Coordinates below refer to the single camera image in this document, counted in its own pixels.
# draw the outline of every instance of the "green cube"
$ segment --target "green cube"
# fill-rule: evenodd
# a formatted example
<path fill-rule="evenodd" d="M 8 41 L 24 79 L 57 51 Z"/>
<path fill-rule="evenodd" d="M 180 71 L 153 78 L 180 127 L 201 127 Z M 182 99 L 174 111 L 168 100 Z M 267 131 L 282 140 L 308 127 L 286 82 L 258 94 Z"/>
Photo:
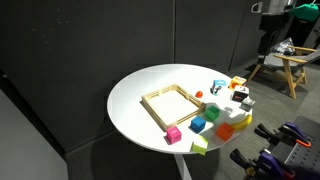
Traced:
<path fill-rule="evenodd" d="M 204 156 L 207 152 L 207 147 L 208 147 L 208 139 L 201 135 L 197 135 L 197 137 L 195 138 L 192 144 L 192 151 L 197 152 Z"/>
<path fill-rule="evenodd" d="M 206 109 L 206 111 L 204 112 L 204 115 L 209 119 L 209 121 L 214 121 L 219 117 L 220 109 L 214 106 L 210 106 Z"/>

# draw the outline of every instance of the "wooden tray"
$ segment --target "wooden tray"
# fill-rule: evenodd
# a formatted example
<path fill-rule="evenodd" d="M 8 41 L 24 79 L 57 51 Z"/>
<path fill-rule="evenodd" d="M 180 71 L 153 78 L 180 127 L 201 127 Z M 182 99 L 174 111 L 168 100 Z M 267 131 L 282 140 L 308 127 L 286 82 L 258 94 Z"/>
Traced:
<path fill-rule="evenodd" d="M 177 84 L 142 96 L 142 103 L 163 130 L 202 113 L 206 105 Z"/>

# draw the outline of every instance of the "orange cube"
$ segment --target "orange cube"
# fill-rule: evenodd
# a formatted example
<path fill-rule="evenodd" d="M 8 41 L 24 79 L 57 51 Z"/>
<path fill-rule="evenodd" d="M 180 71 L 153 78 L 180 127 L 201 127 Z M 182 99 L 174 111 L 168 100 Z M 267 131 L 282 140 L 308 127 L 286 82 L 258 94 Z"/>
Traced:
<path fill-rule="evenodd" d="M 217 131 L 216 135 L 219 136 L 222 140 L 227 141 L 233 134 L 234 128 L 230 126 L 228 123 L 222 123 Z"/>

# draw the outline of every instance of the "white round table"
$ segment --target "white round table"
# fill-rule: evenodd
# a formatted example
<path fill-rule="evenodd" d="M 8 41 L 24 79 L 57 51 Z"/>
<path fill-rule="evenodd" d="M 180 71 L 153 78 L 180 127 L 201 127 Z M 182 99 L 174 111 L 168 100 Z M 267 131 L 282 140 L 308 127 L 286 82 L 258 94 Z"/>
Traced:
<path fill-rule="evenodd" d="M 112 89 L 107 102 L 108 114 L 117 130 L 132 142 L 154 151 L 174 154 L 181 172 L 181 168 L 186 168 L 182 154 L 195 153 L 191 146 L 197 134 L 189 128 L 193 118 L 177 126 L 182 133 L 181 141 L 169 144 L 166 132 L 144 108 L 142 96 L 172 84 L 179 85 L 194 96 L 197 91 L 202 91 L 203 97 L 199 100 L 206 107 L 214 105 L 220 109 L 218 119 L 206 122 L 205 129 L 200 133 L 208 139 L 207 151 L 211 151 L 232 141 L 241 133 L 234 133 L 228 141 L 223 141 L 215 135 L 215 130 L 221 123 L 239 122 L 246 115 L 252 114 L 252 110 L 246 112 L 239 108 L 241 103 L 230 100 L 232 90 L 228 87 L 221 89 L 216 96 L 211 94 L 210 88 L 214 80 L 225 80 L 228 86 L 231 78 L 195 65 L 164 64 L 145 68 L 128 75 Z M 181 173 L 183 179 L 190 178 L 186 169 Z"/>

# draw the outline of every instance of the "pink cube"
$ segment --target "pink cube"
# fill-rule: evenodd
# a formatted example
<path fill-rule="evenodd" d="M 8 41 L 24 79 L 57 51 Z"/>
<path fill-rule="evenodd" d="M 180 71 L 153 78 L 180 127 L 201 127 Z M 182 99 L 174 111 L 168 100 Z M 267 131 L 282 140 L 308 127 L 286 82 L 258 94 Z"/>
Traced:
<path fill-rule="evenodd" d="M 176 143 L 181 140 L 181 132 L 179 131 L 177 126 L 167 129 L 167 138 L 170 144 Z"/>

